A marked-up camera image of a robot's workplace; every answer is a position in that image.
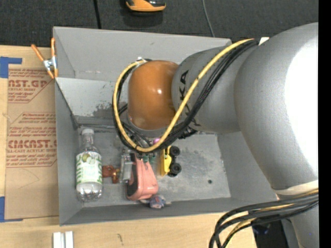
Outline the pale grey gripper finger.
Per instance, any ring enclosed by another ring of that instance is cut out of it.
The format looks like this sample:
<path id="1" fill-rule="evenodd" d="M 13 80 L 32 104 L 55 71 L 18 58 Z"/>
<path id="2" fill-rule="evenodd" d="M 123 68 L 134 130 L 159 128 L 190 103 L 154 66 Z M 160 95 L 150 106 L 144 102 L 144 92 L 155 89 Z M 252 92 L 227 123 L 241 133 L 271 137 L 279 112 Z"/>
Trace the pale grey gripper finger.
<path id="1" fill-rule="evenodd" d="M 129 153 L 121 156 L 121 167 L 119 181 L 126 182 L 130 180 L 132 172 L 133 161 L 131 160 L 131 155 Z"/>

